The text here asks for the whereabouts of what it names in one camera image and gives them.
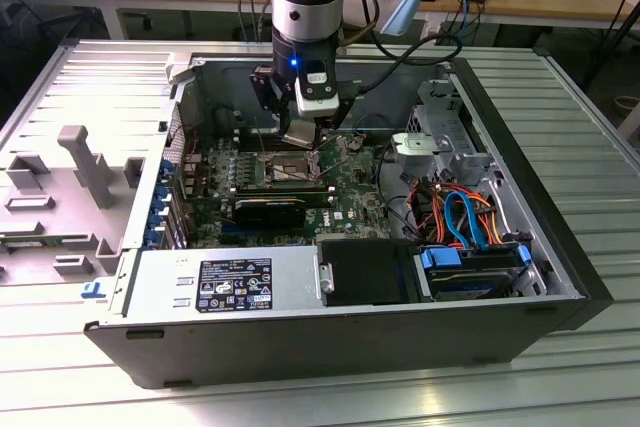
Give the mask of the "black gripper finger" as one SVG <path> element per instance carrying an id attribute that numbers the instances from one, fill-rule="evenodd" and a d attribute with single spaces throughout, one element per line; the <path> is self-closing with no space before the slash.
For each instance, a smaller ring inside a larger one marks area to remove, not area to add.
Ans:
<path id="1" fill-rule="evenodd" d="M 256 66 L 249 79 L 261 108 L 276 117 L 278 133 L 284 136 L 291 124 L 289 104 L 295 99 L 294 83 L 266 65 Z"/>
<path id="2" fill-rule="evenodd" d="M 337 130 L 349 114 L 355 101 L 355 97 L 340 98 L 338 108 L 333 113 L 319 118 L 319 128 Z"/>

